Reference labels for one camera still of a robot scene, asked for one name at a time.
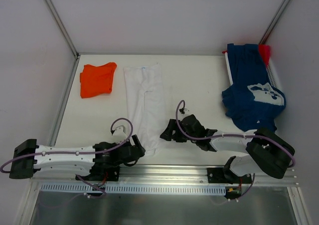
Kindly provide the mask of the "white t shirt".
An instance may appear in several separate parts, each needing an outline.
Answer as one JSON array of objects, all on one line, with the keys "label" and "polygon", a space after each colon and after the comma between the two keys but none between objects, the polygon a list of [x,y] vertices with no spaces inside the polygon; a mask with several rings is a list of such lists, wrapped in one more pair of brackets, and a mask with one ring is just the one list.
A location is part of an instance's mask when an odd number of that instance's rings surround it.
[{"label": "white t shirt", "polygon": [[153,156],[160,148],[160,134],[165,126],[165,101],[161,65],[125,67],[128,119],[146,150]]}]

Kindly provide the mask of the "orange t shirt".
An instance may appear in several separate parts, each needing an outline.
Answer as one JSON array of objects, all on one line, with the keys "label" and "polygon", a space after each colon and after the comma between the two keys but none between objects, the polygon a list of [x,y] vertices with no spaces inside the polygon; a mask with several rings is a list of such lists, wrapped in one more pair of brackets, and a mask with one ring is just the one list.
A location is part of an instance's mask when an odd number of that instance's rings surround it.
[{"label": "orange t shirt", "polygon": [[101,66],[84,65],[80,73],[80,96],[92,98],[102,94],[112,93],[114,73],[117,64],[109,62]]}]

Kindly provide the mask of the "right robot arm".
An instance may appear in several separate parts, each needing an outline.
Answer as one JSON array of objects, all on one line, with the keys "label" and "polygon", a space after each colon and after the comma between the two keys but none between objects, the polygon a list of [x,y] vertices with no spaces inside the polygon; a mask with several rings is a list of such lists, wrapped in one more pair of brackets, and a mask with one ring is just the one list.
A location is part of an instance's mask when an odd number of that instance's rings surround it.
[{"label": "right robot arm", "polygon": [[230,184],[237,183],[243,176],[260,172],[282,179],[287,168],[295,164],[294,148],[267,128],[226,134],[205,128],[191,114],[182,120],[170,119],[160,138],[177,143],[190,141],[207,152],[242,153],[242,156],[230,157],[216,176],[219,181]]}]

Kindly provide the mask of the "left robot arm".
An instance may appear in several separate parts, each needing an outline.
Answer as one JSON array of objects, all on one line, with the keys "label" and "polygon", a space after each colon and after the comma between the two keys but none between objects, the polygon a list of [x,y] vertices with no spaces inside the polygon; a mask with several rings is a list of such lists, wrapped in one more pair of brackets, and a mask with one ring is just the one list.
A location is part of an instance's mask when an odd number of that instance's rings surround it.
[{"label": "left robot arm", "polygon": [[9,178],[21,180],[30,179],[34,174],[65,174],[81,176],[86,181],[117,181],[120,165],[134,166],[145,152],[137,135],[123,144],[100,142],[66,150],[39,145],[36,139],[28,139],[14,149]]}]

